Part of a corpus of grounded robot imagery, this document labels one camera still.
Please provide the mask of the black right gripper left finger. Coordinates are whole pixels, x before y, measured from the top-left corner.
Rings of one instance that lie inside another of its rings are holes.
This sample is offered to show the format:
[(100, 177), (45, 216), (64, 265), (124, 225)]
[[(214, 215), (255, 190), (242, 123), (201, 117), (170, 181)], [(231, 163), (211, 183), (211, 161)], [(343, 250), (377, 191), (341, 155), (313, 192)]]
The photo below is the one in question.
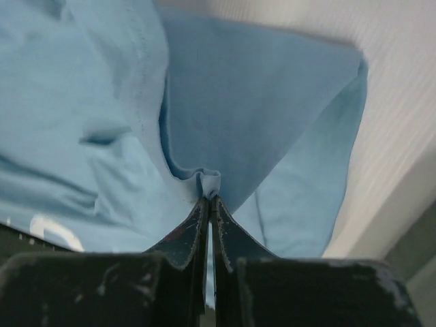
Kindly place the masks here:
[(1, 266), (2, 326), (198, 326), (209, 202), (142, 253), (26, 252)]

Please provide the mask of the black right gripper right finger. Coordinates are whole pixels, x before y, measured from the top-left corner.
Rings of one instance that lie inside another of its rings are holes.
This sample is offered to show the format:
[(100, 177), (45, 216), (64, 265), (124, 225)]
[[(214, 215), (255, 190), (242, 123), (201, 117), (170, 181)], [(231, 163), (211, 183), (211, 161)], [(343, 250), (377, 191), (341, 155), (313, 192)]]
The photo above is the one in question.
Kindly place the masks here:
[(284, 259), (210, 203), (218, 326), (420, 326), (406, 287), (374, 260)]

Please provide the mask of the light blue printed t-shirt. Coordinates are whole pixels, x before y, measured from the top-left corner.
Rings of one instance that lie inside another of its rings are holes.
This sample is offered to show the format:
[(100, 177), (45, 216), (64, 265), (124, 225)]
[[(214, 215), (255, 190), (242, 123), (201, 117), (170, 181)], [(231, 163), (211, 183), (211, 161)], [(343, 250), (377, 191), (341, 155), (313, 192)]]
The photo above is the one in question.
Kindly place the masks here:
[(144, 251), (218, 195), (273, 253), (319, 257), (366, 95), (348, 46), (152, 1), (2, 1), (1, 222)]

